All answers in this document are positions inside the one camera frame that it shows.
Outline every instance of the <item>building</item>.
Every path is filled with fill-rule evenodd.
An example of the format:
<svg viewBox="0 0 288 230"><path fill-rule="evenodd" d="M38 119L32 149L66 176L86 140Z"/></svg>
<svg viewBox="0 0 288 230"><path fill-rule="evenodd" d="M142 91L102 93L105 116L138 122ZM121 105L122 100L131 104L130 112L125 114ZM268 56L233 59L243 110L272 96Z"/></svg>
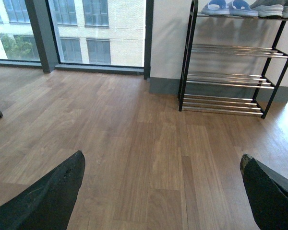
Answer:
<svg viewBox="0 0 288 230"><path fill-rule="evenodd" d="M145 1L49 0L61 62L144 66ZM0 34L32 44L25 59L39 60L24 0L0 0Z"/></svg>

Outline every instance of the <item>metal shelf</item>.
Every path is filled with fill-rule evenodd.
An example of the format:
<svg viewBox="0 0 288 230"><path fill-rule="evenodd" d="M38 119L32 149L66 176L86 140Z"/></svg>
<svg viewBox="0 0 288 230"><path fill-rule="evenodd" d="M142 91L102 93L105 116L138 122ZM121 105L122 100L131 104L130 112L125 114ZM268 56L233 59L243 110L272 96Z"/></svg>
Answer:
<svg viewBox="0 0 288 230"><path fill-rule="evenodd" d="M213 97L192 94L185 94L182 109L258 116L264 114L259 104L253 99Z"/></svg>
<svg viewBox="0 0 288 230"><path fill-rule="evenodd" d="M274 89L275 85L265 76L246 74L189 71L187 83L235 86L256 89Z"/></svg>
<svg viewBox="0 0 288 230"><path fill-rule="evenodd" d="M266 58L288 58L288 55L278 49L249 47L249 46L219 46L207 44L194 44L194 53L220 53L227 55L253 56Z"/></svg>
<svg viewBox="0 0 288 230"><path fill-rule="evenodd" d="M234 18L234 19L256 19L256 20L288 21L288 18L241 17L241 16L234 16L234 15L207 15L207 14L203 14L203 13L197 13L197 17L200 17L200 18Z"/></svg>
<svg viewBox="0 0 288 230"><path fill-rule="evenodd" d="M193 44L194 31L197 17L216 17L216 18L233 18L233 19L261 19L280 21L279 29L275 36L271 48L266 47L250 47L250 46L221 46L221 45L207 45L207 44ZM276 96L276 92L280 87L282 79L288 68L288 54L279 50L277 44L281 38L282 32L285 28L288 19L267 19L267 18L249 18L239 16L210 16L198 13L198 0L192 0L188 31L186 36L186 43L184 49L184 56L182 62L182 70L180 76L180 83L178 89L179 111L206 111L217 113L230 114L245 114L245 115L261 115L265 118L271 104ZM250 57L264 57L266 59L264 68L260 75L247 74L228 74L228 73L211 73L189 71L190 59L192 54L206 53L206 54L222 54L222 55L238 55ZM267 70L270 66L272 58L284 59L285 64L275 84L273 84L266 77ZM254 88L252 99L241 98L225 98L225 97L210 97L199 95L185 94L187 85L191 84L204 85L219 85L219 86L233 86ZM265 108L261 107L257 102L257 96L260 89L272 89L269 102Z"/></svg>

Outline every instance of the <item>wooden floor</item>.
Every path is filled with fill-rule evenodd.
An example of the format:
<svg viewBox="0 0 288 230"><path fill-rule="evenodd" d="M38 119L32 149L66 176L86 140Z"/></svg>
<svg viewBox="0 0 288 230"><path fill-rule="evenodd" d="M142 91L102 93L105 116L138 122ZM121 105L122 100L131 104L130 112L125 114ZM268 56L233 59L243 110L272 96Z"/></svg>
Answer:
<svg viewBox="0 0 288 230"><path fill-rule="evenodd" d="M288 104L178 112L142 76L0 67L0 205L82 150L69 230L258 230L239 162L288 178Z"/></svg>

